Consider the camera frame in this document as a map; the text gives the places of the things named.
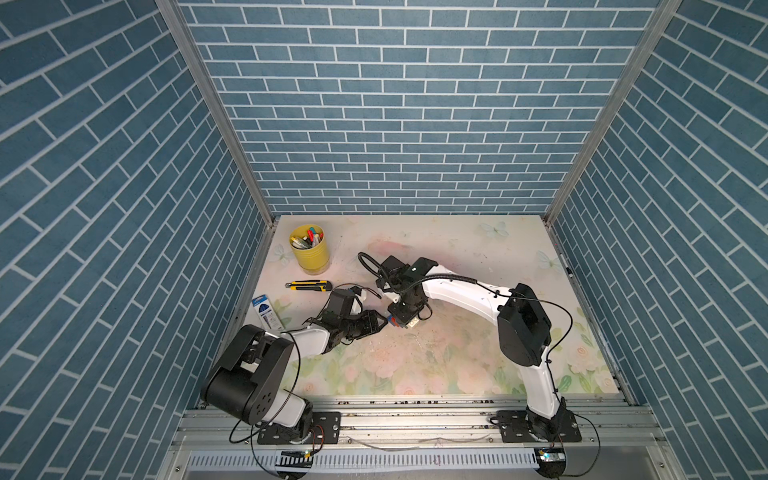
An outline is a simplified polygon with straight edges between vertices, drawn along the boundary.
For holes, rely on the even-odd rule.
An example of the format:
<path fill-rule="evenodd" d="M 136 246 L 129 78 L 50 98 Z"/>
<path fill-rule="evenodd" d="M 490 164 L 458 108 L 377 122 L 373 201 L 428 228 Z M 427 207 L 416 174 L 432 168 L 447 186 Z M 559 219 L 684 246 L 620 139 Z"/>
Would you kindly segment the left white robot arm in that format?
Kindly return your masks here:
<path fill-rule="evenodd" d="M 347 317 L 326 314 L 319 322 L 278 334 L 245 325 L 210 370 L 201 400 L 248 425 L 277 424 L 303 436 L 312 407 L 280 389 L 289 364 L 377 334 L 387 324 L 384 315 L 365 310 Z"/>

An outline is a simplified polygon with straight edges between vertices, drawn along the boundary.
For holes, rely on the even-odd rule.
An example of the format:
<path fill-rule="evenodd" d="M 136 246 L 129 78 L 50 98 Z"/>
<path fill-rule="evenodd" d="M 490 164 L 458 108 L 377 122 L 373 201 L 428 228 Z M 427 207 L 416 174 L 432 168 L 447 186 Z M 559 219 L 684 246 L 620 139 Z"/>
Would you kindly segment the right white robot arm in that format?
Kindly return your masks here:
<path fill-rule="evenodd" d="M 405 266 L 378 279 L 376 285 L 392 300 L 388 311 L 390 322 L 396 326 L 406 327 L 416 321 L 430 299 L 451 303 L 495 325 L 500 350 L 520 367 L 530 429 L 542 439 L 555 439 L 564 407 L 547 364 L 551 320 L 529 285 L 489 285 L 440 265 L 428 268 L 426 274 Z"/>

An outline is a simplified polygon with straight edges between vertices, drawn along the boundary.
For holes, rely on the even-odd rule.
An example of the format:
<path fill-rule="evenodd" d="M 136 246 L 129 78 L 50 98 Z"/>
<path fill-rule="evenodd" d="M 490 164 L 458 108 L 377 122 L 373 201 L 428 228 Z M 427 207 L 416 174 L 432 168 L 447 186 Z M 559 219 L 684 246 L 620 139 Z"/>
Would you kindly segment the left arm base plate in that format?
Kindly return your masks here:
<path fill-rule="evenodd" d="M 295 426 L 277 422 L 261 429 L 257 436 L 258 445 L 311 445 L 337 444 L 341 427 L 341 413 L 338 411 L 317 411 L 303 414 Z"/>

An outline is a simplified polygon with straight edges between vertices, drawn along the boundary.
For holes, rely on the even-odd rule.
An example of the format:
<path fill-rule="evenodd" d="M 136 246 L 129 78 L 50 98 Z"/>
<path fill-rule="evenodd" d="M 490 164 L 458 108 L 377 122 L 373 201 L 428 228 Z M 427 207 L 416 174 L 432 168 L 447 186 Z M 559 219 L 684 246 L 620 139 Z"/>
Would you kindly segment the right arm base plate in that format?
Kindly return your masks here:
<path fill-rule="evenodd" d="M 489 418 L 498 428 L 504 443 L 578 443 L 582 435 L 575 415 L 556 413 L 552 419 L 528 410 L 499 410 Z"/>

